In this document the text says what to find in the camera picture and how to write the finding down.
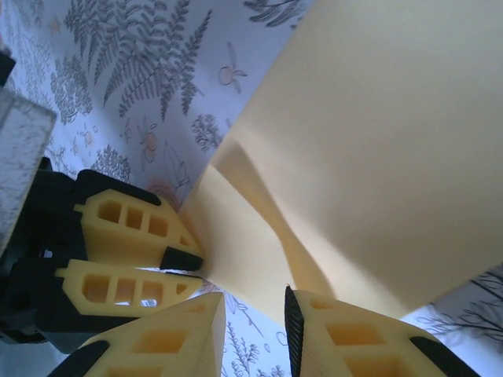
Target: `leaf illustration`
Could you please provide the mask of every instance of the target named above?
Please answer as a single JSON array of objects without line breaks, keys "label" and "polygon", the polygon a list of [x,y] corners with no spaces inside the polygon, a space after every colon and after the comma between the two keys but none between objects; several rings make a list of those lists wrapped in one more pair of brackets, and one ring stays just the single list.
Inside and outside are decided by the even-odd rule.
[{"label": "leaf illustration", "polygon": [[104,150],[97,152],[97,159],[91,165],[90,169],[126,183],[129,182],[131,173],[128,158],[120,155],[110,145],[107,145]]},{"label": "leaf illustration", "polygon": [[144,128],[144,129],[142,129],[142,128],[140,127],[140,125],[137,125],[137,126],[136,126],[136,129],[138,130],[138,135],[140,135],[140,139],[141,139],[140,144],[143,144],[143,140],[144,140],[144,139],[145,139],[145,137],[147,136],[147,130],[145,130],[145,128]]},{"label": "leaf illustration", "polygon": [[160,87],[157,79],[160,70],[160,61],[152,61],[148,58],[140,59],[138,62],[138,73],[127,84],[122,95],[122,104],[119,106],[119,115],[124,117],[127,110],[131,108],[135,101],[142,101],[158,96]]},{"label": "leaf illustration", "polygon": [[56,59],[55,66],[56,71],[51,74],[50,86],[61,112],[61,122],[67,124],[73,122],[79,112],[89,114],[93,104],[80,60],[75,55],[71,60],[65,57],[62,62]]},{"label": "leaf illustration", "polygon": [[503,282],[495,279],[477,279],[484,286],[493,290],[503,290]]},{"label": "leaf illustration", "polygon": [[284,24],[286,21],[290,20],[292,17],[297,16],[301,8],[299,7],[299,3],[301,0],[293,0],[290,2],[285,9],[283,9],[283,12],[276,17],[274,20],[268,22],[266,24],[267,27],[276,27],[281,24]]},{"label": "leaf illustration", "polygon": [[498,323],[498,324],[503,324],[503,318],[502,318],[502,313],[500,310],[498,310],[501,305],[495,305],[494,301],[492,302],[486,302],[486,301],[481,301],[480,305],[484,307],[484,312],[486,313],[486,318],[490,320],[491,322]]},{"label": "leaf illustration", "polygon": [[238,94],[241,94],[241,84],[237,80],[233,80],[234,89]]},{"label": "leaf illustration", "polygon": [[227,42],[227,49],[229,50],[230,65],[233,69],[237,66],[236,50],[231,42]]},{"label": "leaf illustration", "polygon": [[186,174],[185,164],[179,159],[178,154],[173,147],[167,143],[167,141],[164,142],[163,158],[167,179],[170,181],[172,186],[174,188],[178,188],[183,185],[184,182],[179,178],[180,176]]},{"label": "leaf illustration", "polygon": [[187,115],[198,93],[193,84],[196,58],[207,30],[211,9],[201,25],[184,42],[190,0],[178,0],[168,12],[163,0],[72,0],[64,24],[74,35],[81,57],[88,49],[87,70],[94,83],[111,65],[104,105],[120,88],[119,115],[124,117],[138,101],[160,97],[161,118],[174,94],[182,91]]},{"label": "leaf illustration", "polygon": [[254,2],[246,1],[243,5],[257,13],[255,16],[250,16],[251,22],[263,23],[266,27],[277,27],[305,12],[307,8],[305,1],[255,0]]},{"label": "leaf illustration", "polygon": [[228,308],[232,314],[236,314],[237,300],[234,298],[234,296],[228,293],[224,294],[224,298],[226,300],[226,308]]},{"label": "leaf illustration", "polygon": [[281,12],[281,7],[279,5],[269,6],[263,13],[260,13],[257,16],[251,16],[251,22],[267,22],[271,20],[275,16],[277,16]]},{"label": "leaf illustration", "polygon": [[195,133],[196,143],[202,152],[217,148],[223,139],[215,124],[215,116],[212,114],[199,115],[192,124],[192,132]]},{"label": "leaf illustration", "polygon": [[503,334],[488,334],[487,337],[503,343]]},{"label": "leaf illustration", "polygon": [[248,310],[248,307],[247,307],[245,304],[243,304],[242,302],[238,302],[238,303],[237,303],[237,308],[238,308],[239,310],[241,310],[241,311]]},{"label": "leaf illustration", "polygon": [[19,21],[24,30],[31,28],[32,24],[40,26],[44,12],[43,0],[16,0],[11,3],[17,7]]},{"label": "leaf illustration", "polygon": [[503,307],[503,300],[496,298],[495,300],[487,302],[487,305],[493,306],[494,308],[501,308]]},{"label": "leaf illustration", "polygon": [[123,35],[119,43],[119,59],[108,81],[103,99],[105,106],[112,93],[123,85],[126,78],[133,73],[134,60],[136,59],[136,42],[129,35]]},{"label": "leaf illustration", "polygon": [[255,1],[246,1],[243,3],[244,6],[246,6],[247,8],[255,11],[255,12],[263,12],[265,7],[266,7],[266,4],[267,4],[267,0],[255,0]]},{"label": "leaf illustration", "polygon": [[87,57],[87,71],[89,72],[91,69],[91,64],[94,59],[94,55],[96,55],[97,48],[100,44],[103,34],[103,27],[97,21],[93,21],[91,26],[91,36],[89,42],[89,56]]},{"label": "leaf illustration", "polygon": [[101,74],[112,63],[113,57],[119,50],[118,30],[115,26],[104,27],[104,35],[101,38],[101,48],[97,55],[96,69],[94,71],[94,84],[97,83]]}]

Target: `fern leaf print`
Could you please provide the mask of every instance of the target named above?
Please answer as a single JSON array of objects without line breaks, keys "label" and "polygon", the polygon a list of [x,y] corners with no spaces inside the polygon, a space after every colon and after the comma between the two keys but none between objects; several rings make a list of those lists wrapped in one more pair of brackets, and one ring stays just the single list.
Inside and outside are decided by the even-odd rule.
[{"label": "fern leaf print", "polygon": [[211,9],[200,26],[185,33],[190,0],[178,0],[168,9],[162,0],[72,0],[64,25],[73,34],[81,58],[87,51],[87,71],[94,84],[109,73],[103,95],[105,106],[122,91],[119,116],[138,101],[160,99],[160,114],[180,91],[182,112],[187,115],[198,89],[194,72],[198,50],[211,19]]},{"label": "fern leaf print", "polygon": [[212,114],[199,115],[192,124],[192,132],[195,133],[196,143],[204,153],[210,148],[216,149],[223,139],[215,124],[215,116]]},{"label": "fern leaf print", "polygon": [[96,161],[91,165],[90,169],[129,183],[131,173],[129,159],[120,155],[110,145],[97,152]]},{"label": "fern leaf print", "polygon": [[[251,22],[266,24],[267,27],[277,27],[294,17],[298,17],[298,23],[311,2],[312,0],[252,0],[243,2],[243,5],[256,13],[249,17]],[[296,24],[290,25],[292,29],[295,27]]]},{"label": "fern leaf print", "polygon": [[67,124],[73,122],[79,113],[89,114],[93,103],[86,75],[75,55],[71,59],[65,57],[63,61],[56,59],[55,66],[56,73],[50,76],[50,88],[61,112],[61,122]]}]

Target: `black plastic part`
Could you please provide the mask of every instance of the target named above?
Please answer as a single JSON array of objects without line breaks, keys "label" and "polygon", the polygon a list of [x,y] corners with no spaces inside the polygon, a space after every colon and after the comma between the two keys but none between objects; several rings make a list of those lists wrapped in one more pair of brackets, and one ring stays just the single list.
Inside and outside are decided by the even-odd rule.
[{"label": "black plastic part", "polygon": [[168,246],[166,247],[166,251],[164,252],[163,260],[161,261],[159,268],[197,271],[202,265],[202,258]]},{"label": "black plastic part", "polygon": [[304,316],[297,302],[296,294],[290,287],[285,291],[285,329],[290,354],[292,377],[300,377],[300,363],[304,340]]},{"label": "black plastic part", "polygon": [[39,165],[39,170],[53,171],[53,164],[50,163],[50,159],[48,157],[42,157]]},{"label": "black plastic part", "polygon": [[0,86],[7,83],[10,72],[13,71],[16,61],[0,50]]},{"label": "black plastic part", "polygon": [[87,260],[86,244],[80,220],[73,210],[75,182],[63,173],[39,170],[24,209],[32,226],[32,247],[51,250],[55,258]]},{"label": "black plastic part", "polygon": [[184,276],[184,277],[193,277],[194,279],[200,279],[199,276],[196,275],[187,275],[186,273],[173,273],[171,271],[166,271],[164,272],[167,275],[178,275],[178,276]]},{"label": "black plastic part", "polygon": [[79,348],[68,356],[47,377],[84,377],[110,347],[105,340],[98,340]]},{"label": "black plastic part", "polygon": [[419,351],[430,359],[446,377],[480,377],[467,364],[456,356],[454,352],[445,347],[442,343],[422,337],[414,336],[410,338]]},{"label": "black plastic part", "polygon": [[22,258],[14,265],[0,302],[4,334],[12,338],[15,332],[19,342],[32,342],[26,331],[35,326],[38,337],[71,353],[87,339],[136,319],[81,315],[63,291],[64,279],[54,276],[67,265],[57,258]]},{"label": "black plastic part", "polygon": [[73,211],[74,185],[70,177],[52,171],[49,159],[42,159],[0,258],[0,277],[8,277],[18,259],[38,258],[45,250],[55,257],[87,260],[82,214]]},{"label": "black plastic part", "polygon": [[89,169],[81,170],[77,176],[74,191],[75,201],[79,204],[85,204],[87,198],[108,189],[160,206],[157,195]]}]

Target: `botanical print wallpaper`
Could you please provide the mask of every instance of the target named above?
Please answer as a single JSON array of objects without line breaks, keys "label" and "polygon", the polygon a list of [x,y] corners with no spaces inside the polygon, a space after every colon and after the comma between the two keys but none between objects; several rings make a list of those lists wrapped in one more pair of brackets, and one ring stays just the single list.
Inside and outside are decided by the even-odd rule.
[{"label": "botanical print wallpaper", "polygon": [[[0,38],[17,60],[7,87],[57,113],[46,150],[56,170],[99,170],[179,208],[312,2],[0,0]],[[222,376],[290,376],[284,328],[225,297]],[[498,375],[503,270],[406,320]],[[4,374],[29,375],[17,372]]]}]

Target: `black rubber tip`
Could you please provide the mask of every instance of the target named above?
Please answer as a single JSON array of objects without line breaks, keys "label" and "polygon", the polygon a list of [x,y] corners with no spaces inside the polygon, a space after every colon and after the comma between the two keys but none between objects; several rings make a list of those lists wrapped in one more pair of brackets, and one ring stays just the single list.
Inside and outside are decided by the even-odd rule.
[{"label": "black rubber tip", "polygon": [[161,261],[159,268],[197,271],[202,265],[202,258],[168,246],[166,247],[166,251],[164,252],[163,260]]},{"label": "black rubber tip", "polygon": [[110,347],[105,340],[79,348],[57,366],[47,377],[84,377]]},{"label": "black rubber tip", "polygon": [[446,377],[480,377],[442,343],[422,336],[414,336],[410,341],[444,372]]},{"label": "black rubber tip", "polygon": [[285,291],[285,328],[292,377],[300,377],[300,362],[302,360],[304,339],[304,316],[297,302],[297,297],[290,287],[286,287]]}]

